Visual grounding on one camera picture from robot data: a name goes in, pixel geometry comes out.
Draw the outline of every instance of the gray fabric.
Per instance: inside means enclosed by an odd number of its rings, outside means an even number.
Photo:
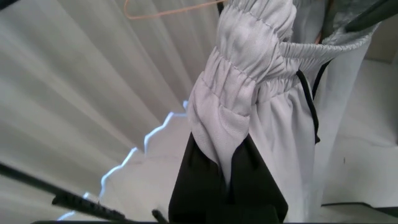
[[[294,3],[229,2],[220,17],[216,47],[192,90],[187,112],[196,142],[206,156],[221,166],[227,183],[233,152],[250,132],[289,204],[288,221],[305,222],[309,221],[310,208],[317,201],[312,198],[317,189],[313,185],[313,170],[317,168],[315,130],[295,73],[298,69],[303,71],[312,86],[322,64],[365,46],[375,28],[346,34],[341,24],[349,21],[337,19],[333,22],[340,25],[332,26],[331,35],[323,39],[323,44],[286,42],[311,42],[323,22],[312,21],[322,16],[318,12],[325,10],[325,2]],[[293,28],[301,33],[295,35]],[[335,59],[337,62],[328,74],[340,73],[333,82],[335,88],[344,81],[339,79],[342,74],[351,79],[356,76],[363,55],[352,57],[355,58],[352,66],[346,60]],[[351,88],[350,82],[345,83],[342,92],[347,93]],[[343,101],[348,95],[335,98],[334,91],[339,89],[327,91],[325,99],[333,103],[324,104],[321,114],[327,122],[321,120],[321,123],[340,122],[341,116],[336,114],[344,111]],[[336,107],[335,115],[328,112],[331,105]],[[325,128],[329,127],[321,126],[320,132]],[[324,135],[321,141],[327,142],[322,147],[328,148],[333,145],[334,137]]]

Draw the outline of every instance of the curtain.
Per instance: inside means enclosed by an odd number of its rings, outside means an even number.
[[[132,15],[207,0],[133,1]],[[20,0],[0,12],[0,160],[73,193],[104,175],[170,112],[184,113],[215,41],[215,5],[132,21],[124,0]],[[0,177],[4,223],[54,220],[51,195]]]

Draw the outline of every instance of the wrinkled fabric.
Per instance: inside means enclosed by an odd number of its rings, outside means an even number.
[[[216,47],[192,90],[187,108],[198,146],[221,166],[227,183],[233,152],[250,132],[289,204],[289,222],[309,221],[310,208],[318,201],[314,191],[321,186],[314,186],[314,178],[322,173],[313,172],[318,167],[314,163],[313,116],[296,71],[301,70],[309,86],[313,86],[320,67],[333,59],[328,77],[339,73],[337,77],[352,79],[363,55],[354,54],[357,60],[352,66],[343,66],[342,63],[350,62],[337,58],[366,46],[375,30],[371,27],[347,34],[343,26],[354,18],[353,14],[345,21],[339,11],[342,8],[337,7],[333,13],[339,19],[324,21],[322,17],[328,17],[325,10],[326,1],[321,0],[230,1],[220,17]],[[332,29],[322,44],[309,44],[322,31],[322,26],[330,27],[329,22]],[[343,113],[344,100],[348,99],[348,95],[335,98],[333,94],[340,91],[340,80],[333,81],[334,89],[317,97],[334,102],[323,103],[321,124],[340,123],[339,114]],[[352,84],[341,87],[342,93],[349,93]],[[339,102],[334,114],[328,113],[328,107]],[[319,132],[327,133],[328,128],[321,125]],[[331,148],[335,136],[320,137],[321,142],[326,138],[327,144],[317,150]]]

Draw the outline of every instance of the white wall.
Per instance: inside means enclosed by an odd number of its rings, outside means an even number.
[[[364,60],[329,161],[323,203],[398,206],[398,71]]]

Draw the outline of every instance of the black drawstring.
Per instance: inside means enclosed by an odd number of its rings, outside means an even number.
[[[317,89],[318,89],[319,83],[321,82],[323,72],[325,71],[326,67],[329,65],[330,62],[331,62],[331,60],[328,61],[327,63],[324,63],[321,66],[321,69],[319,69],[317,77],[315,78],[315,82],[313,83],[313,88],[312,88],[312,98],[313,99],[315,99],[315,94],[317,93]]]
[[[305,100],[307,101],[308,107],[310,108],[310,111],[311,111],[313,127],[315,130],[315,144],[316,144],[316,143],[320,142],[320,138],[318,137],[319,121],[318,121],[317,111],[315,110],[315,106],[313,104],[312,97],[311,97],[310,88],[308,87],[307,79],[305,79],[303,72],[298,70],[296,72],[296,75],[297,75],[298,79],[300,80],[301,85],[303,86]]]

